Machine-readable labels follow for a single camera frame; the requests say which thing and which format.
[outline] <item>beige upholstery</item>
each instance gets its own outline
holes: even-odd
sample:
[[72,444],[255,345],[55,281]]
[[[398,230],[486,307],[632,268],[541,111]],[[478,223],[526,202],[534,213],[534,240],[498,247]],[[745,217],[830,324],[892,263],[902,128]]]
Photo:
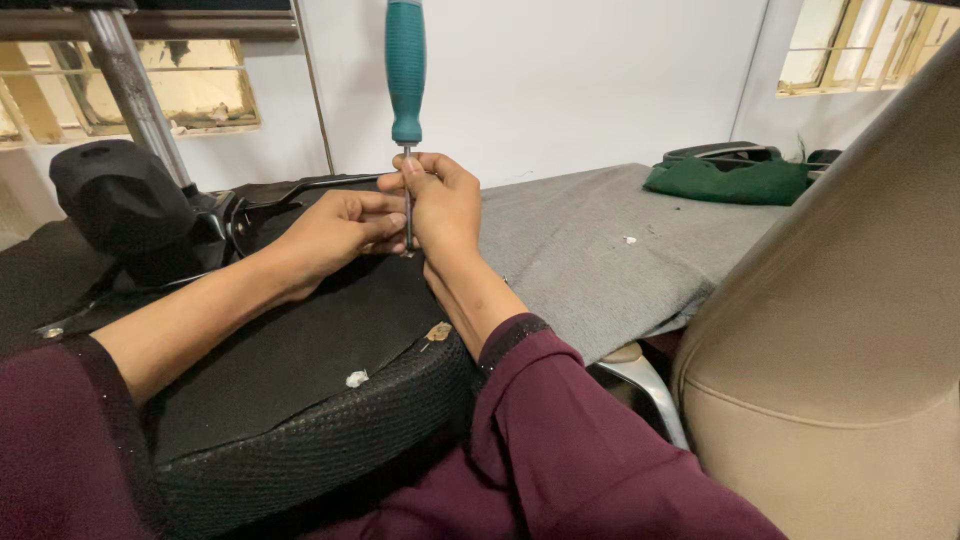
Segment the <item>beige upholstery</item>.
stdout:
[[953,540],[958,380],[960,36],[694,317],[673,392],[789,537]]

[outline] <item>gray carpet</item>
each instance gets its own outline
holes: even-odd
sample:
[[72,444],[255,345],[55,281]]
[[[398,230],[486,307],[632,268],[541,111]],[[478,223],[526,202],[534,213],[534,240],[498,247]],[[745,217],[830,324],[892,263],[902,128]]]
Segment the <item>gray carpet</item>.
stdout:
[[650,170],[630,163],[482,192],[484,258],[587,363],[683,326],[788,211],[643,191]]

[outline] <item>white wall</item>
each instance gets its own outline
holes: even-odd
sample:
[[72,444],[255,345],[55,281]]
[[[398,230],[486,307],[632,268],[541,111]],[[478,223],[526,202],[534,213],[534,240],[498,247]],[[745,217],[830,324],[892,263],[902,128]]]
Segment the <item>white wall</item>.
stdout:
[[[234,134],[176,137],[190,179],[204,191],[328,173],[300,41],[242,44],[262,125]],[[0,230],[29,235],[63,218],[47,175],[66,145],[0,150]]]
[[777,98],[777,81],[803,0],[770,0],[733,140],[777,146],[786,158],[846,149],[896,95],[894,90]]
[[[424,150],[484,186],[728,140],[765,0],[426,0]],[[338,173],[390,168],[386,0],[300,3]]]

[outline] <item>window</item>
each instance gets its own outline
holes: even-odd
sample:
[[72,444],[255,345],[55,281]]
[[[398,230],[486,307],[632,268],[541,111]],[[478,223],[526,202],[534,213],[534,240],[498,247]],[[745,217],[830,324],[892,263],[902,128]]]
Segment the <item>window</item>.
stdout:
[[804,0],[779,97],[902,88],[960,25],[960,9],[905,0]]
[[[175,135],[259,125],[236,41],[149,40],[136,47]],[[98,67],[83,41],[0,42],[0,143],[128,133]]]

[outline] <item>teal screwdriver handle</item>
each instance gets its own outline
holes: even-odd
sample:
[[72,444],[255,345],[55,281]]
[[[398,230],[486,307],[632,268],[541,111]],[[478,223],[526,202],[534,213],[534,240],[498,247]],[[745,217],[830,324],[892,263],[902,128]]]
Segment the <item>teal screwdriver handle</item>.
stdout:
[[420,0],[389,0],[385,35],[387,87],[394,105],[397,144],[423,140],[420,105],[426,81],[426,36]]

